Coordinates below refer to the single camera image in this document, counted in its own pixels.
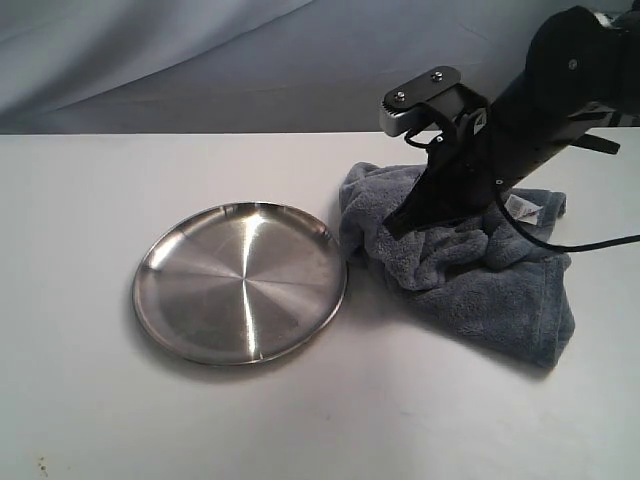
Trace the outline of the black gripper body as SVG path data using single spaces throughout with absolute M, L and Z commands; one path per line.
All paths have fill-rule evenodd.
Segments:
M 479 215 L 491 203 L 494 120 L 490 107 L 466 110 L 458 120 L 433 112 L 440 138 L 425 148 L 427 166 L 414 183 L 414 225 L 457 224 Z

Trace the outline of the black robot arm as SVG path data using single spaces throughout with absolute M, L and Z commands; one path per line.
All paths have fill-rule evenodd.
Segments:
M 395 238 L 486 211 L 564 148 L 618 148 L 592 129 L 639 111 L 639 12 L 617 17 L 575 6 L 534 35 L 523 71 L 494 100 L 458 70 L 435 67 L 387 92 L 380 124 L 411 140 L 430 126 L 427 166 L 385 219 Z

